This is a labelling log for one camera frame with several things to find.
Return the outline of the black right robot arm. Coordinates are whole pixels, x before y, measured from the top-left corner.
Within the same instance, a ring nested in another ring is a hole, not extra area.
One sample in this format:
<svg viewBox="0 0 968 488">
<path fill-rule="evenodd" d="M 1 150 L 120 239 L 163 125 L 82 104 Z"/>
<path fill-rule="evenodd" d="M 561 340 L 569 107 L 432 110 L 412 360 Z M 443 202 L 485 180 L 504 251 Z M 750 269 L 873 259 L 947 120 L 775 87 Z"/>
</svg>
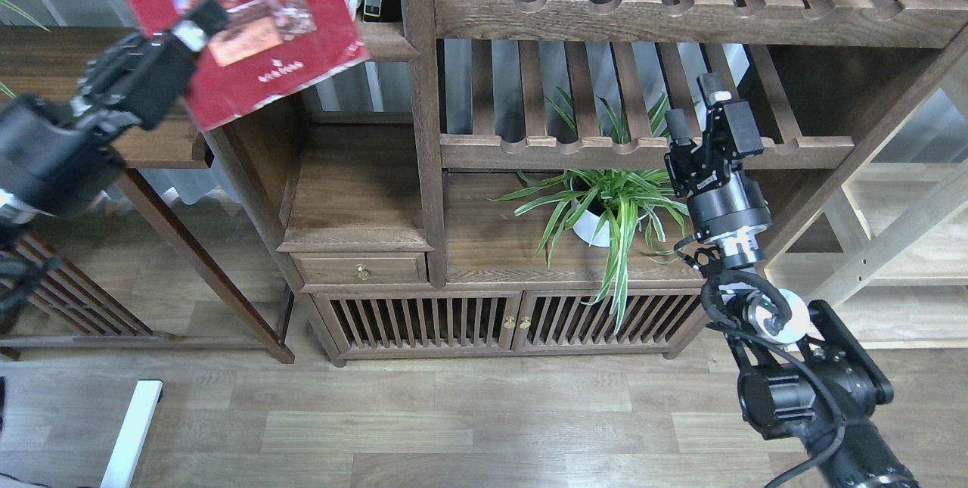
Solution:
<svg viewBox="0 0 968 488">
<path fill-rule="evenodd" d="M 876 406 L 893 399 L 881 368 L 826 301 L 806 303 L 755 271 L 765 257 L 755 237 L 771 215 L 741 161 L 760 154 L 763 141 L 747 101 L 716 73 L 697 82 L 706 105 L 702 142 L 692 139 L 680 109 L 665 116 L 665 163 L 694 228 L 684 243 L 700 244 L 682 260 L 706 280 L 700 300 L 739 368 L 743 419 L 766 440 L 798 437 L 808 451 L 771 487 L 809 468 L 832 487 L 916 487 L 871 421 Z"/>
</svg>

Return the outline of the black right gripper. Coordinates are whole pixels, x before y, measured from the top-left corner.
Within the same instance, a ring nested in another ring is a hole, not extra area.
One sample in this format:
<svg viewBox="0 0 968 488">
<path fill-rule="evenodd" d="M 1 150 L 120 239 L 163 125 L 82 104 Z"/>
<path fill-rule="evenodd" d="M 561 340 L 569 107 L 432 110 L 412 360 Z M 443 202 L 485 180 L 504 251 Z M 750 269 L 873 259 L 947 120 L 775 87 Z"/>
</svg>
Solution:
<svg viewBox="0 0 968 488">
<path fill-rule="evenodd" d="M 741 164 L 764 150 L 752 109 L 748 101 L 733 101 L 715 72 L 698 75 L 697 84 L 704 104 L 712 107 L 702 144 L 692 140 L 684 109 L 665 113 L 665 164 L 675 196 L 687 199 L 694 229 L 675 246 L 681 249 L 696 241 L 722 249 L 755 249 L 755 236 L 771 225 L 771 215 L 759 185 L 746 177 Z"/>
</svg>

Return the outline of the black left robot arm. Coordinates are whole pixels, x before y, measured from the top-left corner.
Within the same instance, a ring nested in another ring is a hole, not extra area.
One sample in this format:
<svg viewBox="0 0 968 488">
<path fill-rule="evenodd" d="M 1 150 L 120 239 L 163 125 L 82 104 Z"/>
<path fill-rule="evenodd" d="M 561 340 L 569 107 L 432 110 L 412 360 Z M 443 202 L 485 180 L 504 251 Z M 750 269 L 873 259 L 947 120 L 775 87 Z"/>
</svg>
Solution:
<svg viewBox="0 0 968 488">
<path fill-rule="evenodd" d="M 22 94 L 2 110 L 2 321 L 15 320 L 58 258 L 13 257 L 39 213 L 72 219 L 84 213 L 126 168 L 112 147 L 127 129 L 149 132 L 189 88 L 198 54 L 227 25 L 216 0 L 200 0 L 155 36 L 135 32 L 87 64 L 67 102 Z"/>
</svg>

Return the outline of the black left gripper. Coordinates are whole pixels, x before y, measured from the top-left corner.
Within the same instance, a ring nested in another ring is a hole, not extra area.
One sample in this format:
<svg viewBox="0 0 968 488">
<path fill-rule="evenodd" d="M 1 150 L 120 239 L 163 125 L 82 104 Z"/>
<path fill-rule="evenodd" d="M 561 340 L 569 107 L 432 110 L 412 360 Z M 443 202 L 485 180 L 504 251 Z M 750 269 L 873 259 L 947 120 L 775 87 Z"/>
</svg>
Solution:
<svg viewBox="0 0 968 488">
<path fill-rule="evenodd" d="M 90 61 L 67 103 L 17 96 L 2 111 L 2 218 L 82 213 L 125 169 L 112 143 L 159 126 L 230 19 L 217 0 L 200 0 L 172 30 L 129 34 Z"/>
</svg>

